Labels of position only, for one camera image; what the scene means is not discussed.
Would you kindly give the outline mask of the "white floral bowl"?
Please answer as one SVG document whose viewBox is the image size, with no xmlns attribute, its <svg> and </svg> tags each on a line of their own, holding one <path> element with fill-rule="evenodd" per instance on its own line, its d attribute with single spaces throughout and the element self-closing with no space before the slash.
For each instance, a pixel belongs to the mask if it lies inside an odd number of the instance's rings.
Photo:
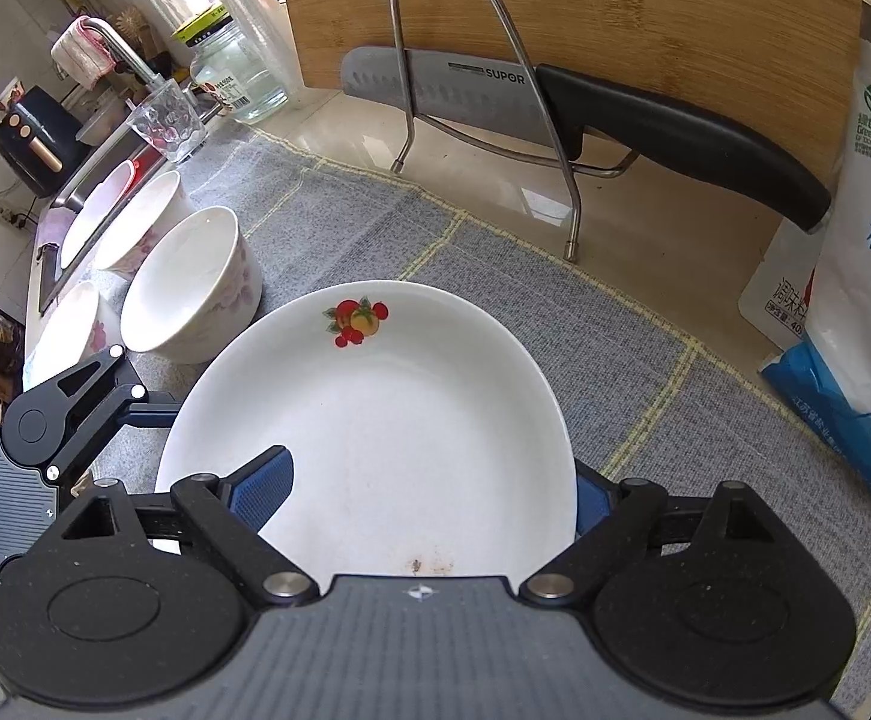
<svg viewBox="0 0 871 720">
<path fill-rule="evenodd" d="M 235 211 L 202 208 L 140 266 L 121 309 L 122 343 L 176 364 L 212 361 L 252 323 L 261 296 L 261 266 Z"/>
</svg>

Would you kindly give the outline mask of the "oval white plate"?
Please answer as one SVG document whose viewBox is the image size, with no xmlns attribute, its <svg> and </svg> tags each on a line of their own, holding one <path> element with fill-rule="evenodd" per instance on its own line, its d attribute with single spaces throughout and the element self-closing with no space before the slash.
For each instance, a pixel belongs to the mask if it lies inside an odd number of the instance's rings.
<svg viewBox="0 0 871 720">
<path fill-rule="evenodd" d="M 294 487 L 261 533 L 319 585 L 520 583 L 574 539 L 574 454 L 549 383 L 504 325 L 440 289 L 339 284 L 253 323 L 186 395 L 158 486 L 274 445 Z"/>
</svg>

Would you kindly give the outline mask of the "grey blue kitchen towel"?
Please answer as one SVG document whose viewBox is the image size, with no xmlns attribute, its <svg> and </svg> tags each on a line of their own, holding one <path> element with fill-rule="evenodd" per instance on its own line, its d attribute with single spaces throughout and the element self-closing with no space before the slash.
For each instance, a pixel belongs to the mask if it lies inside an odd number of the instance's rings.
<svg viewBox="0 0 871 720">
<path fill-rule="evenodd" d="M 776 397 L 652 310 L 425 188 L 224 125 L 181 168 L 237 213 L 263 309 L 342 281 L 409 278 L 478 304 L 538 361 L 574 452 L 676 494 L 743 479 L 849 598 L 858 640 L 836 704 L 871 715 L 871 493 Z"/>
</svg>

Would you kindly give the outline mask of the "white pink sink basket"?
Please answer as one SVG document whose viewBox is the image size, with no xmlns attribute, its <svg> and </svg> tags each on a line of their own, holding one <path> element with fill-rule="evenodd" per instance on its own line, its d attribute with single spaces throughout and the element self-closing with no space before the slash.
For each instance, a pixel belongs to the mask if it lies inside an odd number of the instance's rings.
<svg viewBox="0 0 871 720">
<path fill-rule="evenodd" d="M 88 193 L 82 210 L 77 213 L 74 223 L 69 227 L 61 245 L 59 266 L 65 270 L 76 260 L 82 247 L 92 238 L 97 227 L 113 210 L 113 206 L 133 187 L 137 176 L 137 166 L 133 160 L 122 161 L 104 177 L 97 187 Z"/>
</svg>

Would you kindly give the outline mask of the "clear glass mug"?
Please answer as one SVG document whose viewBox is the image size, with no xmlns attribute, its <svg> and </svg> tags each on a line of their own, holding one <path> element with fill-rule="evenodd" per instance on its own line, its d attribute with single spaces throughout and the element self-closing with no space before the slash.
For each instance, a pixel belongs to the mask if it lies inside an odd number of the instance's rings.
<svg viewBox="0 0 871 720">
<path fill-rule="evenodd" d="M 175 80 L 163 83 L 134 107 L 127 123 L 168 163 L 181 163 L 207 140 L 206 125 Z"/>
</svg>

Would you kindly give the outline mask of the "black air fryer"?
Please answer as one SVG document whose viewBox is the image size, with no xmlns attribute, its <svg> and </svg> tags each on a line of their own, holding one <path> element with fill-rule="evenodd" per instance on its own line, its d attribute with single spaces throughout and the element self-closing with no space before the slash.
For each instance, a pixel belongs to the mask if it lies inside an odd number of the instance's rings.
<svg viewBox="0 0 871 720">
<path fill-rule="evenodd" d="M 39 86 L 10 101 L 0 121 L 0 156 L 38 199 L 54 197 L 87 160 L 82 124 Z"/>
</svg>

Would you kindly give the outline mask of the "white blue salt bag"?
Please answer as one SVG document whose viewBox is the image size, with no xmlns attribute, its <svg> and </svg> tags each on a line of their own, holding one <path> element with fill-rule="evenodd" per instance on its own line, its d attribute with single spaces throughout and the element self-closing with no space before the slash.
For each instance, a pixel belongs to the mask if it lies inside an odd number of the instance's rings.
<svg viewBox="0 0 871 720">
<path fill-rule="evenodd" d="M 871 488 L 871 43 L 860 48 L 842 167 L 800 343 L 762 377 Z"/>
</svg>

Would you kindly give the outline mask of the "metal sink faucet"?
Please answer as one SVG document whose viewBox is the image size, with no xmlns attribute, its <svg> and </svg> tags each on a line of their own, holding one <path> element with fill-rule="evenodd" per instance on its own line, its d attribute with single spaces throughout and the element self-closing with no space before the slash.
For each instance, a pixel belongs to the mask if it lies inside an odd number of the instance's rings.
<svg viewBox="0 0 871 720">
<path fill-rule="evenodd" d="M 145 62 L 142 57 L 131 47 L 129 44 L 122 39 L 121 34 L 116 31 L 113 26 L 108 23 L 108 21 L 104 21 L 101 18 L 94 18 L 94 16 L 82 16 L 80 18 L 80 24 L 83 29 L 87 29 L 87 31 L 93 32 L 95 36 L 100 37 L 100 41 L 103 43 L 104 47 L 110 50 L 111 54 L 115 55 L 116 59 L 121 60 L 123 64 L 127 65 L 127 68 L 131 70 L 134 75 L 139 78 L 139 80 L 144 83 L 144 86 L 155 93 L 158 91 L 167 80 L 157 73 L 155 70 L 149 67 L 149 64 Z"/>
</svg>

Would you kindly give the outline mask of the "glass jar with label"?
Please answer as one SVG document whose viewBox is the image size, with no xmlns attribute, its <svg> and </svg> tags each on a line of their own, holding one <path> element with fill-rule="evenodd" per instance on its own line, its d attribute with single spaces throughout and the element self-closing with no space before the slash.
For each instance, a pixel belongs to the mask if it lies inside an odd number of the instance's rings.
<svg viewBox="0 0 871 720">
<path fill-rule="evenodd" d="M 193 82 L 228 107 L 240 124 L 257 124 L 289 102 L 284 83 L 230 16 L 196 32 L 186 46 L 193 51 Z"/>
</svg>

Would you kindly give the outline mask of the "pink cloth on faucet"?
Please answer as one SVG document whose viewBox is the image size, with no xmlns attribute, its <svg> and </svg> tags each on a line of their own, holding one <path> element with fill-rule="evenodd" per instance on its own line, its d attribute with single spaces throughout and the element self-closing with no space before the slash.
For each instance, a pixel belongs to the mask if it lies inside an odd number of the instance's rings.
<svg viewBox="0 0 871 720">
<path fill-rule="evenodd" d="M 65 75 L 87 91 L 115 70 L 116 60 L 101 37 L 87 26 L 87 16 L 76 20 L 61 32 L 51 47 L 51 59 Z"/>
</svg>

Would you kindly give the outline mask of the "tall plastic wrap roll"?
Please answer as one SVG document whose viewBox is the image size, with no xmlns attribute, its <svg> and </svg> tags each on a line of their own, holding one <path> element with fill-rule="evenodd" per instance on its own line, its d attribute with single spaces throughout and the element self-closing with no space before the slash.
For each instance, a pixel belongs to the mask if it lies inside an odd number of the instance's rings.
<svg viewBox="0 0 871 720">
<path fill-rule="evenodd" d="M 291 109 L 305 91 L 287 5 L 280 0 L 220 0 L 274 83 L 274 109 Z"/>
</svg>

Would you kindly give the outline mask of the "bamboo cutting board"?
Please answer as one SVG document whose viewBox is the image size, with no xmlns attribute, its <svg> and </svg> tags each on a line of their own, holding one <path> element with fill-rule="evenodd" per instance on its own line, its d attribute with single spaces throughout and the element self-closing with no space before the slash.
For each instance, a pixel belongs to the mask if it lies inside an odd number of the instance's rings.
<svg viewBox="0 0 871 720">
<path fill-rule="evenodd" d="M 825 184 L 844 135 L 862 0 L 504 0 L 533 64 L 683 99 L 787 149 Z M 388 0 L 287 0 L 308 86 L 393 46 Z M 409 47 L 513 59 L 487 0 L 401 0 Z"/>
</svg>

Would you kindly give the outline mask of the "black handled kitchen knife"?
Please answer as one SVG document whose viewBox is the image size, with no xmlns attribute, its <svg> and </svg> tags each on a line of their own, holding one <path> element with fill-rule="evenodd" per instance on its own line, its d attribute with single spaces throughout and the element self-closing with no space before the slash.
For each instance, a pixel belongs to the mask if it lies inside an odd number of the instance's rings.
<svg viewBox="0 0 871 720">
<path fill-rule="evenodd" d="M 568 157 L 582 154 L 586 132 L 601 133 L 653 163 L 728 188 L 810 232 L 824 220 L 831 193 L 818 177 L 752 128 L 680 99 L 608 82 L 578 71 L 534 67 Z M 417 105 L 440 121 L 460 96 L 418 68 Z"/>
</svg>

